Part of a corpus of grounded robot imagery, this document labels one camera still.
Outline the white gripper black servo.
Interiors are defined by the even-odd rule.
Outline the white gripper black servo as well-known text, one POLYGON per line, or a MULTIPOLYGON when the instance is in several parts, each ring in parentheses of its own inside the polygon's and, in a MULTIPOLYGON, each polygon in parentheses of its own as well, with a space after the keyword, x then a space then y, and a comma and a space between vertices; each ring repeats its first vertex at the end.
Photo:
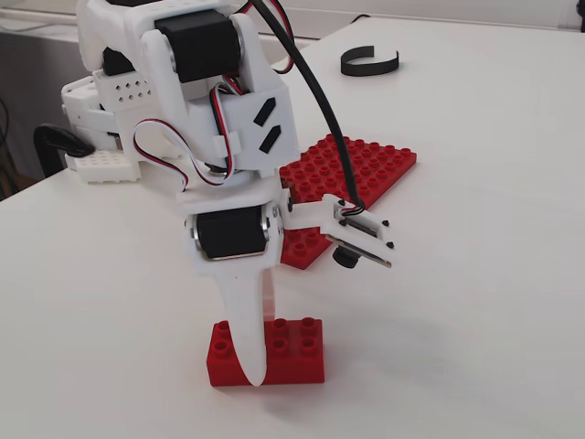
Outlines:
POLYGON ((232 343, 255 387, 266 376, 264 320, 275 319, 272 267, 282 254, 281 196, 277 176, 247 176, 221 187, 199 185, 176 196, 186 213, 188 248, 197 273, 220 277, 232 343))

